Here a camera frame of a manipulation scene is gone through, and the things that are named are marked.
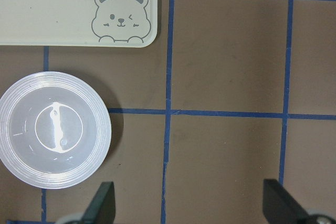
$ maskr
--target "white tray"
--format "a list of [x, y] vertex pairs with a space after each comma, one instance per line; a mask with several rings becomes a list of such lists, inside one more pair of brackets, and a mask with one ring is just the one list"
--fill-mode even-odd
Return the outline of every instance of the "white tray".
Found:
[[158, 0], [0, 0], [0, 45], [145, 47]]

